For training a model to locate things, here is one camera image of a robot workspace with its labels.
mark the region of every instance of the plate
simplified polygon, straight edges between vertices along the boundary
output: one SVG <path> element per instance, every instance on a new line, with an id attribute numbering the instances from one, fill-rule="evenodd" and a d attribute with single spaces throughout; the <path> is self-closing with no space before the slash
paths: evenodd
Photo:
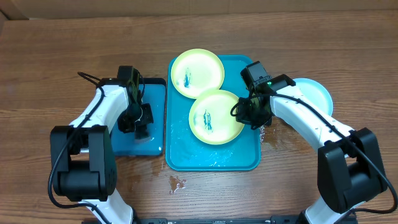
<path id="1" fill-rule="evenodd" d="M 224 66 L 217 55 L 204 49 L 192 49 L 174 61 L 171 79 L 183 96 L 197 99 L 207 90 L 218 90 L 224 81 Z"/>
<path id="2" fill-rule="evenodd" d="M 209 90 L 192 105 L 189 127 L 192 133 L 208 144 L 224 144 L 232 141 L 242 131 L 244 124 L 230 115 L 238 97 L 225 90 Z"/>
<path id="3" fill-rule="evenodd" d="M 295 78 L 294 81 L 307 99 L 324 113 L 331 116 L 333 113 L 333 100 L 323 85 L 309 78 Z"/>

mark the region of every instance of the wooden table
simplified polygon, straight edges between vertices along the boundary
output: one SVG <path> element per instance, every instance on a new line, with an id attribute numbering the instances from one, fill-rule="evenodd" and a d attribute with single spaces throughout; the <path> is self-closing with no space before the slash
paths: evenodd
<path id="1" fill-rule="evenodd" d="M 145 77 L 167 78 L 169 62 L 192 48 L 244 54 L 273 76 L 325 85 L 336 119 L 376 133 L 387 176 L 398 187 L 398 11 L 9 21 L 0 37 L 0 223 L 93 217 L 85 208 L 55 207 L 46 189 L 51 129 L 75 119 L 95 92 L 77 71 L 115 77 L 119 65 L 134 65 Z M 319 197 L 317 156 L 278 119 L 250 172 L 176 172 L 164 156 L 117 164 L 117 188 L 142 218 L 298 214 Z M 176 176 L 186 187 L 171 194 Z M 389 192 L 365 204 L 391 205 Z M 397 219 L 398 212 L 359 214 L 360 223 Z"/>

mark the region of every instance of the wood grain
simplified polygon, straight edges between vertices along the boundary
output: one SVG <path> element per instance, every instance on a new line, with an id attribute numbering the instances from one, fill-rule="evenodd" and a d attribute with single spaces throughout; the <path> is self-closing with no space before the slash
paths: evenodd
<path id="1" fill-rule="evenodd" d="M 167 78 L 169 62 L 192 48 L 244 54 L 271 75 L 318 80 L 333 97 L 336 119 L 376 133 L 398 186 L 398 11 L 7 21 L 0 36 L 0 223 L 93 217 L 84 208 L 56 208 L 46 194 L 50 131 L 76 118 L 95 92 L 77 71 L 115 77 L 119 65 L 134 65 L 146 77 Z M 298 214 L 319 196 L 315 153 L 278 119 L 250 172 L 176 172 L 164 156 L 117 164 L 117 188 L 143 218 Z M 170 194 L 170 176 L 186 179 L 185 189 Z M 385 192 L 365 206 L 391 204 Z M 360 223 L 397 219 L 359 214 Z"/>

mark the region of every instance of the tray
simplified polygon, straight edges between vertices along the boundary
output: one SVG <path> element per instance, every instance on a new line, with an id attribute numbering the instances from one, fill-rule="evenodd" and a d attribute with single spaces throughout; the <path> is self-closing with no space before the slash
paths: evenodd
<path id="1" fill-rule="evenodd" d="M 238 97 L 249 92 L 240 76 L 241 70 L 252 63 L 245 55 L 219 55 L 225 69 L 222 90 Z M 195 101 L 181 95 L 170 81 L 167 82 L 167 118 L 165 157 L 168 165 L 178 171 L 235 171 L 252 170 L 261 159 L 259 130 L 245 125 L 241 134 L 222 145 L 210 145 L 197 139 L 189 128 L 188 115 Z"/>

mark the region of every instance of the light yellow plate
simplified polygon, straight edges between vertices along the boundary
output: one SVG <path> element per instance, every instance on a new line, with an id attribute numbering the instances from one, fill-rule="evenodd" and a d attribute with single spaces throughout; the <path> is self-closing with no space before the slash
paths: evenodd
<path id="1" fill-rule="evenodd" d="M 230 115 L 238 97 L 225 90 L 203 93 L 189 111 L 189 127 L 193 134 L 208 144 L 232 141 L 242 131 L 244 124 Z"/>
<path id="2" fill-rule="evenodd" d="M 221 87 L 224 81 L 224 66 L 212 52 L 192 49 L 175 59 L 171 79 L 178 92 L 196 99 L 207 90 L 218 90 Z"/>

